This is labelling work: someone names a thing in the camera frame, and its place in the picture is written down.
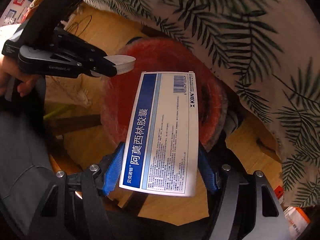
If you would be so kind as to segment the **person's left hand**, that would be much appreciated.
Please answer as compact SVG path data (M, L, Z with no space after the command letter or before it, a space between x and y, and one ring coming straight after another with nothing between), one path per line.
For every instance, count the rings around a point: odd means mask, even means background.
M17 86L17 91L19 92L21 97L26 96L31 92L31 90L35 87L36 82L40 78L39 75L29 75L23 73L19 67L17 62L7 56L1 54L1 96L3 96L8 88L9 80L11 77L14 77L21 81L21 83Z

